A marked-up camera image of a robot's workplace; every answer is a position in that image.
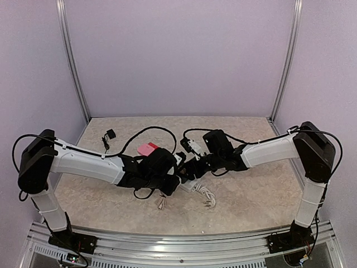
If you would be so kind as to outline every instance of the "table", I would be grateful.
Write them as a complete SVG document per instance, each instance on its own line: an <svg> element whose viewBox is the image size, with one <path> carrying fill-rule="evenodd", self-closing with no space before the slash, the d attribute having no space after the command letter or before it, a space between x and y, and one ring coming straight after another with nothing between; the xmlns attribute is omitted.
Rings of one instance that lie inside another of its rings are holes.
<svg viewBox="0 0 357 268"><path fill-rule="evenodd" d="M112 128L117 137L108 141L108 153L115 153L131 136L148 126L166 127L178 141L185 129L194 127L221 128L246 141L274 136L263 117L93 118L78 145L104 153L101 137ZM206 149L203 134L195 131L187 136ZM148 142L168 150L173 148L172 137L168 133L149 130L130 144L126 154L137 155L137 147ZM235 141L232 144L234 147L239 145ZM183 148L178 144L177 151L180 150ZM132 189L70 174L63 174L55 193L73 225L152 235L230 233L287 225L293 221L301 199L299 183L287 160L247 171L231 171L219 178L206 174L202 184L216 196L214 209L204 206L206 198L203 195L177 189L167 198L165 209L158 210L159 191L147 200L138 200Z"/></svg>

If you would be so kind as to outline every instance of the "metal post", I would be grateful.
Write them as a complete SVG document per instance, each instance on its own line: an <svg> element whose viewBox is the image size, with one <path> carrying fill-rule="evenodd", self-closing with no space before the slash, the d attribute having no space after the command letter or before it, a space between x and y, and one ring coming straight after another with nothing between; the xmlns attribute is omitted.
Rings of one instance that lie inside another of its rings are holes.
<svg viewBox="0 0 357 268"><path fill-rule="evenodd" d="M73 57L73 51L72 51L72 47L71 47L71 39L69 36L69 30L68 30L68 24L67 24L65 2L64 2L64 0L56 0L56 5L57 5L58 17L60 20L60 27L61 27L64 46L65 46L67 61L68 61L68 65L69 65L71 75L73 78L73 82L74 82L74 88L76 90L76 94L77 94L77 97L78 97L78 100L79 100L79 103L81 106L81 110L83 112L83 116L88 124L91 119L91 116L89 113L88 105L85 101L82 87L80 85L78 72L77 72L76 64L75 64L74 57Z"/></svg>
<svg viewBox="0 0 357 268"><path fill-rule="evenodd" d="M294 9L294 15L293 15L293 20L292 20L288 50L286 53L286 58L285 58L285 63L284 63L283 74L280 79L279 90L278 90L277 96L275 98L273 111L270 116L270 120L273 123L277 117L277 114L278 114L278 111L279 111L279 108L281 105L281 101L282 101L282 98L284 95L286 83L288 80L290 67L292 64L292 59L294 56L294 50L295 50L295 46L296 46L298 29L300 26L301 12L302 12L302 0L295 0L295 9Z"/></svg>

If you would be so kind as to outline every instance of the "white wall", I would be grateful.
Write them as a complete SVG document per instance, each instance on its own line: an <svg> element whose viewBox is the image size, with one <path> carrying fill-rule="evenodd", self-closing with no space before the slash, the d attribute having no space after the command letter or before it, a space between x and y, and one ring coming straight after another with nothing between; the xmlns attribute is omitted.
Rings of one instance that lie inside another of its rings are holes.
<svg viewBox="0 0 357 268"><path fill-rule="evenodd" d="M12 145L46 128L76 142L85 127L55 1L0 1L0 70L0 266L15 267L38 213L30 199L18 200ZM17 161L30 141L19 143Z"/></svg>
<svg viewBox="0 0 357 268"><path fill-rule="evenodd" d="M290 77L276 124L303 121L337 135L344 159L321 215L330 219L349 268L357 263L357 2L304 1Z"/></svg>
<svg viewBox="0 0 357 268"><path fill-rule="evenodd" d="M268 116L294 0L67 0L94 117Z"/></svg>

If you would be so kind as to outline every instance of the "power strip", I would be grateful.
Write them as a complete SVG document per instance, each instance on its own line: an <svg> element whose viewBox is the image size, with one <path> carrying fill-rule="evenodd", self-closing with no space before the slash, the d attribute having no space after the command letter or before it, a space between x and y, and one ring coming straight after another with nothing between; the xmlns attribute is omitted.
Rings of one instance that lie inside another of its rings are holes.
<svg viewBox="0 0 357 268"><path fill-rule="evenodd" d="M201 179L188 180L185 183L180 184L180 188L188 193L192 192L197 183L199 183Z"/></svg>

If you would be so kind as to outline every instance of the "beige tabletop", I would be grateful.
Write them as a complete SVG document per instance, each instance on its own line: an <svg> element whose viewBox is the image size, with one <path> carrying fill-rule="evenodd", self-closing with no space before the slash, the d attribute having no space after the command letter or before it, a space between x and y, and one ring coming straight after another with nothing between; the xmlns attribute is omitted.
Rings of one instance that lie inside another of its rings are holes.
<svg viewBox="0 0 357 268"><path fill-rule="evenodd" d="M246 141L274 136L267 120L260 117L93 118L79 146L104 152L101 137L112 128L117 137L108 141L108 153L115 153L131 136L148 126L162 126L171 130L178 140L177 151L183 151L179 140L187 128L221 128ZM195 131L187 136L207 151L203 134ZM126 154L138 155L137 147L148 142L168 150L173 148L169 134L149 130L130 144ZM235 141L232 143L234 147L239 145ZM216 196L214 209L204 206L206 198L203 195L187 193L178 188L166 198L165 209L158 210L159 191L155 191L147 200L139 200L133 196L133 189L70 174L61 177L56 196L73 225L165 235L242 232L291 224L301 199L300 186L287 160L247 171L230 171L219 178L207 173L201 182Z"/></svg>

